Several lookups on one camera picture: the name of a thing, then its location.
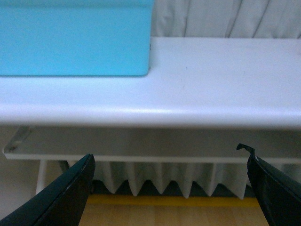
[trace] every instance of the wooden floor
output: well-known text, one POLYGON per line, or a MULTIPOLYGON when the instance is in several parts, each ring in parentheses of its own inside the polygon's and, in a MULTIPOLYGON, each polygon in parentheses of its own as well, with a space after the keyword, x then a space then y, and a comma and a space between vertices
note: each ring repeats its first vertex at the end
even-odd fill
POLYGON ((87 204, 79 226, 268 226, 260 207, 87 204))

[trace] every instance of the blue box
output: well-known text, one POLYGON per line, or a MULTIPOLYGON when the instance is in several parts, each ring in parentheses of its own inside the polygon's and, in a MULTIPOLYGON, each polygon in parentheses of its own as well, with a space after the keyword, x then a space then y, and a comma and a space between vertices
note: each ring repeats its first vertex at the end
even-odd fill
POLYGON ((145 75, 154 0, 1 0, 1 76, 145 75))

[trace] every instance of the black object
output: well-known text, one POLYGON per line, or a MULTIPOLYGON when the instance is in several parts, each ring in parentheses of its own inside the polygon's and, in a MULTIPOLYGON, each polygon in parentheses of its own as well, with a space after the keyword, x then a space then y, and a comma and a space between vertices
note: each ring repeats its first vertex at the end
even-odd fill
POLYGON ((256 198, 270 226, 301 225, 301 184, 292 180, 255 155, 255 150, 239 144, 237 149, 250 152, 248 176, 256 198))
POLYGON ((78 226, 91 191, 95 161, 87 154, 0 226, 78 226))

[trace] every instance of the white curtain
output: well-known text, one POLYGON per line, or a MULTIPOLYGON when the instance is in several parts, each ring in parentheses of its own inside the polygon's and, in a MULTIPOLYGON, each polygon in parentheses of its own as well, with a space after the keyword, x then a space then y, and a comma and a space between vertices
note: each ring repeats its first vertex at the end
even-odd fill
POLYGON ((300 38, 301 0, 155 0, 151 35, 300 38))

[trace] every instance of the white wall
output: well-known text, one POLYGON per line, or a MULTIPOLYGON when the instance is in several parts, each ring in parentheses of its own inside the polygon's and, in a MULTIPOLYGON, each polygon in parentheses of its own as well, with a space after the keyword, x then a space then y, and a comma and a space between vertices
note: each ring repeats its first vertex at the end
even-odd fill
MULTIPOLYGON (((16 127, 0 126, 0 148, 10 140, 16 127)), ((39 161, 7 160, 0 153, 0 219, 13 212, 35 195, 39 161)), ((46 185, 61 174, 58 162, 47 166, 46 185)))

